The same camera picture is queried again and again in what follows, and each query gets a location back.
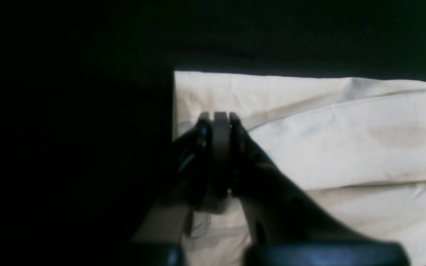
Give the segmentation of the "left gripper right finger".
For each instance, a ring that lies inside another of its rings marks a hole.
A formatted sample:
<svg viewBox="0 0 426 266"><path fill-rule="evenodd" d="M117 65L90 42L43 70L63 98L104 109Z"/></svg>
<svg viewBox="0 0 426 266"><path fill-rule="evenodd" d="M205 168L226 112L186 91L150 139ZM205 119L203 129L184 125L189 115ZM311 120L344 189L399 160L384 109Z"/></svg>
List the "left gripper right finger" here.
<svg viewBox="0 0 426 266"><path fill-rule="evenodd" d="M243 207L252 245L244 266L408 266L401 244L366 237L289 180L246 132L237 114L216 112L213 160L218 186Z"/></svg>

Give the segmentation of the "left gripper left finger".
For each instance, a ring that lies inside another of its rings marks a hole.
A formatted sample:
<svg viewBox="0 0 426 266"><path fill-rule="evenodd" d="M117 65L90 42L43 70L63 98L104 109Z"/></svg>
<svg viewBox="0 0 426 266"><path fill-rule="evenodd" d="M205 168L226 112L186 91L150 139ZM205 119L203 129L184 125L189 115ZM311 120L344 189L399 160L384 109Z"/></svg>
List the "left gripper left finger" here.
<svg viewBox="0 0 426 266"><path fill-rule="evenodd" d="M181 242L189 214L205 202L211 143L212 122L209 113L203 112L190 130L173 141L156 168L154 184L147 186L154 199L132 235L133 243Z"/></svg>

